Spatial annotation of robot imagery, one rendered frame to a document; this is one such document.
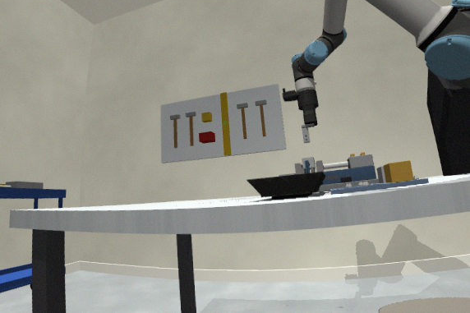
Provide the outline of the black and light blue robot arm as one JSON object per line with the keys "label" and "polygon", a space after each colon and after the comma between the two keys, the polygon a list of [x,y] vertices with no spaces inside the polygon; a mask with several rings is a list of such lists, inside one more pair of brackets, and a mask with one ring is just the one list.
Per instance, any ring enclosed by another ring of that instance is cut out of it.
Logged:
{"label": "black and light blue robot arm", "polygon": [[[292,58],[295,82],[314,79],[312,72],[346,39],[347,1],[325,0],[322,36]],[[366,1],[415,37],[432,73],[470,88],[470,0],[452,0],[446,7],[433,0]]]}

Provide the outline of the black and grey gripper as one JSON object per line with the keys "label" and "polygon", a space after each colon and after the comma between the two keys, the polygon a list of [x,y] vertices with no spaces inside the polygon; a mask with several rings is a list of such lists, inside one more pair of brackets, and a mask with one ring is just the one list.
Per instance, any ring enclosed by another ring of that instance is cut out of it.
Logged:
{"label": "black and grey gripper", "polygon": [[285,92],[283,89],[284,102],[298,102],[298,108],[303,111],[305,125],[302,125],[302,135],[304,143],[310,142],[308,127],[317,126],[316,108],[318,105],[316,95],[316,82],[312,78],[302,78],[295,82],[295,90]]}

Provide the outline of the yellow rectangular block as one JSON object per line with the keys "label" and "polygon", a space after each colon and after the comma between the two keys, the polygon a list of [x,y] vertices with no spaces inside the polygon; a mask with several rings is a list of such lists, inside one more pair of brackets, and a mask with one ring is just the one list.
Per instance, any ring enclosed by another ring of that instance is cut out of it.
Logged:
{"label": "yellow rectangular block", "polygon": [[414,180],[410,160],[396,163],[388,163],[384,165],[384,171],[386,183]]}

